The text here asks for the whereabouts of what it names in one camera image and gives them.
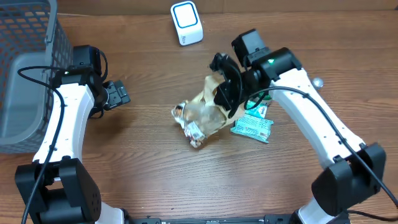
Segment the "laundry basket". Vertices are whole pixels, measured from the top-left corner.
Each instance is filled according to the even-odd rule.
[[[36,152],[49,123],[53,96],[18,69],[72,64],[72,47],[57,20],[56,0],[0,1],[0,153]],[[49,83],[55,70],[24,74]]]

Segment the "teal packet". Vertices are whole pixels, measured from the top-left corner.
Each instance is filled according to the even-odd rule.
[[[271,125],[273,121],[265,119],[271,98],[266,96],[264,100],[255,108],[246,110],[245,115],[234,122],[230,131],[261,142],[268,143],[267,139],[271,135]],[[248,101],[247,107],[250,108],[256,103]]]

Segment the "green packet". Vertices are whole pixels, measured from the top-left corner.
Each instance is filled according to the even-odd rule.
[[[274,124],[273,121],[245,114],[235,121],[231,132],[268,143],[267,139],[271,135],[272,124]]]

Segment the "brown tabletop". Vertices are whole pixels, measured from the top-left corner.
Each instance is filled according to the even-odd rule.
[[[83,164],[102,199],[133,217],[258,217],[292,213],[312,196],[322,171],[295,123],[274,103],[269,144],[223,129],[201,150],[190,147],[170,110],[192,99],[211,74],[217,52],[234,58],[231,41],[257,28],[271,49],[288,47],[321,77],[320,94],[346,125],[387,152],[384,181],[398,195],[398,13],[287,12],[201,15],[204,39],[178,45],[171,16],[63,17],[73,45],[101,49],[110,80],[122,80],[131,102],[90,120]],[[0,155],[0,223],[21,222],[16,167],[32,154]],[[384,192],[357,210],[394,216]],[[353,223],[375,223],[352,216]]]

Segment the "basket handle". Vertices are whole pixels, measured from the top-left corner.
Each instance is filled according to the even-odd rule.
[[[50,3],[50,17],[44,40],[46,45],[51,43],[54,39],[55,25],[57,24],[57,12],[58,12],[57,0],[48,0],[48,1]]]

